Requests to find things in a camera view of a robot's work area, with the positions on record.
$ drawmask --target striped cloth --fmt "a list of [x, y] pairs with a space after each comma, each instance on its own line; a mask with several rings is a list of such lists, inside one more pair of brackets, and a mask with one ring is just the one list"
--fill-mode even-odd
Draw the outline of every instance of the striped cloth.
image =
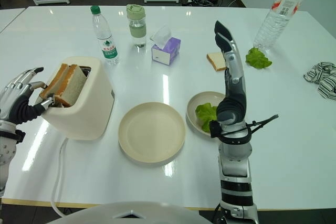
[[336, 66], [320, 62], [303, 75], [304, 79], [319, 85], [317, 91], [324, 98], [336, 100]]

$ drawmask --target beige plate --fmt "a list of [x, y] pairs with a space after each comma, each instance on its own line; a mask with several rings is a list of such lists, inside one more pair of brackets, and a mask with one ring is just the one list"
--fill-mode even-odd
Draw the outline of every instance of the beige plate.
[[187, 118], [191, 125], [197, 129], [199, 132], [206, 136], [210, 136], [210, 133], [204, 132], [202, 130], [202, 121], [198, 119], [196, 116], [196, 108], [197, 106], [204, 104], [204, 103], [211, 103], [211, 106], [218, 106], [219, 103], [224, 99], [224, 95], [218, 92], [207, 91], [199, 93], [193, 96], [187, 106]]
[[158, 163], [173, 157], [183, 146], [185, 124], [172, 107], [159, 102], [132, 108], [119, 125], [119, 144], [132, 159]]

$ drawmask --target bottle cap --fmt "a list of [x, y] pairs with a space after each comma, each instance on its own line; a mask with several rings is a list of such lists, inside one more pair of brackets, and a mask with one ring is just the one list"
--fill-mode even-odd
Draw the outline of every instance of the bottle cap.
[[141, 5], [127, 5], [127, 18], [132, 20], [139, 20], [146, 16], [145, 9]]
[[92, 5], [91, 6], [91, 12], [92, 14], [100, 14], [100, 8], [98, 5]]

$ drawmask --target bread slice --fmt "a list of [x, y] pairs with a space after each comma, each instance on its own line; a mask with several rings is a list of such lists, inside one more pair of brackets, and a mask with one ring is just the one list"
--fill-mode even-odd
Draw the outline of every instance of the bread slice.
[[71, 65], [67, 75], [55, 93], [55, 100], [64, 106], [73, 106], [86, 81], [86, 76], [78, 65]]
[[41, 93], [40, 97], [42, 99], [47, 99], [49, 94], [55, 94], [59, 89], [61, 83], [64, 81], [65, 76], [67, 75], [69, 70], [69, 66], [67, 64], [62, 63], [61, 67], [59, 68], [57, 74], [49, 84], [47, 88], [45, 88]]
[[206, 55], [206, 58], [210, 61], [216, 71], [226, 69], [225, 60], [221, 52], [211, 52]]

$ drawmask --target robotic arm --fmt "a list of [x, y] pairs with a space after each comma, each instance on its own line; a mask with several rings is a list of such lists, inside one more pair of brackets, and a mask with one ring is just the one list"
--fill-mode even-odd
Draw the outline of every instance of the robotic arm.
[[26, 134], [17, 130], [16, 125], [35, 119], [54, 103], [54, 98], [50, 97], [34, 106], [28, 105], [35, 89], [47, 87], [41, 81], [29, 83], [41, 71], [43, 68], [24, 71], [0, 92], [0, 197], [4, 195], [16, 144], [22, 142]]
[[[226, 62], [224, 100], [217, 107], [217, 121], [210, 122], [211, 137], [219, 145], [219, 175], [221, 178], [221, 218], [217, 224], [259, 224], [257, 206], [253, 203], [248, 157], [252, 153], [251, 135], [278, 117], [253, 124], [245, 123], [246, 92], [242, 61], [229, 30], [220, 22], [215, 25], [215, 40]], [[251, 126], [260, 125], [253, 131]]]

